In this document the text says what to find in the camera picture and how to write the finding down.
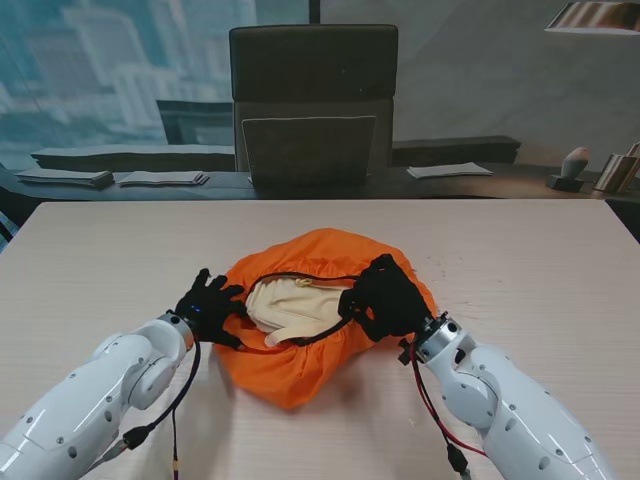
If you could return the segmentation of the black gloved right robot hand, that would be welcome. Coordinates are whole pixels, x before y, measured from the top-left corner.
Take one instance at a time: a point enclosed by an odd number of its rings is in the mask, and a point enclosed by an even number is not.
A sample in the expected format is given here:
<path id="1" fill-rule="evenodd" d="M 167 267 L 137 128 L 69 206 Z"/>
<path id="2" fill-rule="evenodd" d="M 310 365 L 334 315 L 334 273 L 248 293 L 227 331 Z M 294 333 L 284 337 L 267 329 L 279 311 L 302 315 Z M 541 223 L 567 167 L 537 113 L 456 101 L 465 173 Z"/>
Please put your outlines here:
<path id="1" fill-rule="evenodd" d="M 418 287 L 390 254 L 374 259 L 340 297 L 338 314 L 373 342 L 421 331 L 433 315 Z"/>

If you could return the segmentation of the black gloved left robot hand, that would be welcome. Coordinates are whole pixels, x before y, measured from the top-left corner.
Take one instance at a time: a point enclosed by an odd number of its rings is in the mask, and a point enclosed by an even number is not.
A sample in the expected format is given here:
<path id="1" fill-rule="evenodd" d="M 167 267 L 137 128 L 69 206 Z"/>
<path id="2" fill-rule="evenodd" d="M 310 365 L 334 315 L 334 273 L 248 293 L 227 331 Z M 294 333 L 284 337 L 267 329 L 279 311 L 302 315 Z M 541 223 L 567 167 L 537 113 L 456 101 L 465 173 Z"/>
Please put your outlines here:
<path id="1" fill-rule="evenodd" d="M 224 324 L 232 315 L 247 315 L 245 304 L 239 299 L 243 292 L 243 286 L 228 284 L 225 275 L 212 277 L 204 268 L 178 301 L 174 313 L 189 324 L 199 341 L 240 350 L 243 342 L 226 331 Z"/>

